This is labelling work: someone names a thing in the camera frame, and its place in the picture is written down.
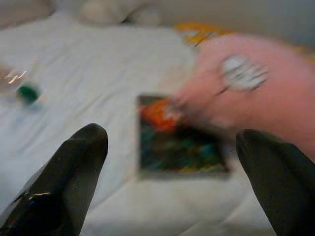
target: pillow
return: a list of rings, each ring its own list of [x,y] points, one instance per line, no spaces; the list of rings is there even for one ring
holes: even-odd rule
[[[79,18],[99,26],[125,22],[156,26],[161,23],[158,9],[147,0],[89,0],[82,6]]]
[[[174,103],[194,124],[235,138],[272,133],[315,160],[315,71],[282,43],[232,34],[202,48]]]
[[[55,11],[50,0],[28,0],[0,5],[0,29],[45,18]]]

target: green bottle cap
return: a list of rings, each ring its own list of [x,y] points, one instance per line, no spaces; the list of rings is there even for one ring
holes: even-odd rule
[[[17,94],[27,104],[32,104],[39,98],[37,89],[29,85],[19,87]]]

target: colorful card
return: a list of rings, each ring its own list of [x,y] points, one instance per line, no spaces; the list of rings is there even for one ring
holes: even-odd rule
[[[142,95],[138,106],[141,171],[227,172],[221,141],[185,122],[167,97]]]

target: white fabric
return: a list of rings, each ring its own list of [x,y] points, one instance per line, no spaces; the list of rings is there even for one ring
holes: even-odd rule
[[[45,98],[32,108],[0,99],[0,212],[64,140],[95,122],[109,153],[82,236],[274,235],[237,161],[226,180],[136,177],[136,96],[193,61],[172,29],[95,29],[56,14],[0,32],[0,55],[21,70],[37,62],[30,79]]]

